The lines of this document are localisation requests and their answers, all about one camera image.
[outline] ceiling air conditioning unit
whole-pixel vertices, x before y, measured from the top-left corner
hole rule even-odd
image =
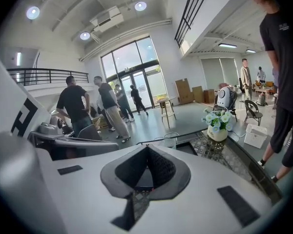
[[[94,25],[95,32],[104,32],[105,30],[124,21],[124,17],[121,14],[119,8],[114,6],[103,13],[100,13],[90,22]]]

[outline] bouquet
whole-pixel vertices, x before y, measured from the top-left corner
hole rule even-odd
[[[213,132],[218,133],[221,129],[232,130],[232,124],[229,122],[231,119],[231,113],[229,111],[209,112],[206,108],[204,112],[207,113],[207,115],[202,118],[202,122],[205,122],[208,126],[212,126]]]

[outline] roller blind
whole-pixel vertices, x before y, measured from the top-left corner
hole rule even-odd
[[[224,83],[223,71],[219,58],[202,59],[205,79],[208,89],[219,89],[219,84]]]
[[[234,58],[220,58],[223,68],[225,83],[229,85],[238,85],[239,77],[235,67]]]

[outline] shirt logo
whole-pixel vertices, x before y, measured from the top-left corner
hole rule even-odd
[[[279,30],[288,30],[288,24],[287,23],[283,23],[279,25]]]

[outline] flower pot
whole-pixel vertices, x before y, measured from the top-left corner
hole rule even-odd
[[[226,129],[219,130],[218,133],[213,131],[213,127],[209,126],[207,128],[207,135],[212,138],[213,140],[220,142],[225,140],[228,137],[228,131]]]

